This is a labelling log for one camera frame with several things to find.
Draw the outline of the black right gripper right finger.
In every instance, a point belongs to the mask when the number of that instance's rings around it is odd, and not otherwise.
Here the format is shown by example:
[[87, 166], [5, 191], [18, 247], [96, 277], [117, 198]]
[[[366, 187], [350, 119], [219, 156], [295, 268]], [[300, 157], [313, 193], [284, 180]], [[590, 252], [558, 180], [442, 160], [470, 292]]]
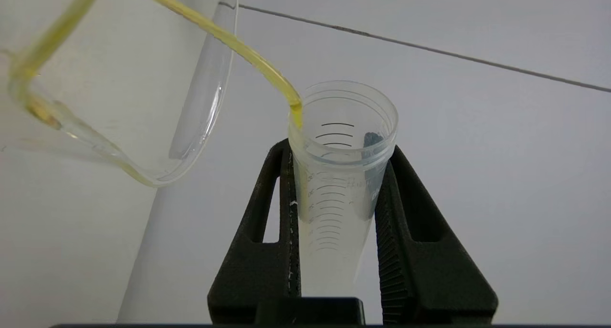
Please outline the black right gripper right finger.
[[375, 207], [386, 325], [489, 325], [498, 297], [399, 147]]

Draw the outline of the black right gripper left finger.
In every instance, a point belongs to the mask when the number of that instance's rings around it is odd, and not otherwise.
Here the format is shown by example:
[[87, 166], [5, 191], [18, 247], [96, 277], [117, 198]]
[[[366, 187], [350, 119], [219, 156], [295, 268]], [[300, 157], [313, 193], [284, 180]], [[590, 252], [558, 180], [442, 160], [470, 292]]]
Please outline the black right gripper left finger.
[[[275, 184], [279, 239], [264, 243]], [[255, 322], [258, 304], [301, 295], [298, 210], [292, 150], [287, 139], [269, 150], [242, 221], [208, 292], [213, 324]]]

